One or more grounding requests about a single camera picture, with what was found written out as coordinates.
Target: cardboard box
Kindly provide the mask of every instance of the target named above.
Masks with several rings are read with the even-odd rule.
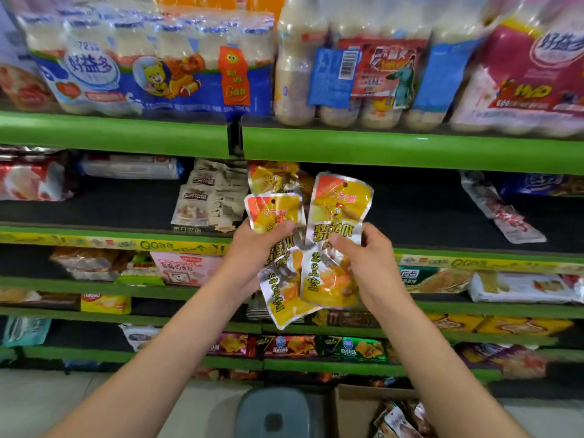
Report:
[[[339,384],[332,393],[333,438],[370,438],[384,402],[419,399],[415,390]]]

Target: chips bag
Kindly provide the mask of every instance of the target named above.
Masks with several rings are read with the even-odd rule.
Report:
[[[348,258],[328,242],[331,232],[361,244],[363,219],[371,207],[373,189],[342,175],[321,172],[317,176],[306,233],[302,264],[301,298],[314,305],[344,309],[359,303],[357,283]]]
[[[250,161],[249,188],[254,195],[298,193],[298,163],[286,161]]]
[[[252,229],[263,234],[285,220],[306,226],[302,197],[298,194],[248,195],[245,208]],[[320,309],[300,299],[300,229],[274,245],[265,268],[259,273],[260,288],[270,316],[278,329]]]

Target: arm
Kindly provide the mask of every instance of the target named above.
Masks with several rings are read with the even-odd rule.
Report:
[[[415,304],[401,281],[391,242],[369,223],[366,247],[332,233],[332,245],[347,255],[361,299],[381,324],[420,393],[441,438],[527,438],[456,355]]]
[[[144,350],[43,437],[156,437],[225,324],[259,288],[257,275],[270,249],[293,228],[290,221],[258,235],[244,221],[213,278]]]

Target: pink package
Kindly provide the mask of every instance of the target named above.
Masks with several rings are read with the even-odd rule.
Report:
[[[204,285],[221,265],[223,257],[193,253],[150,252],[167,284]]]

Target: gray stool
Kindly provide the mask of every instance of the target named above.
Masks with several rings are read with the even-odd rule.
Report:
[[[286,387],[249,391],[237,410],[235,438],[310,438],[304,394]]]

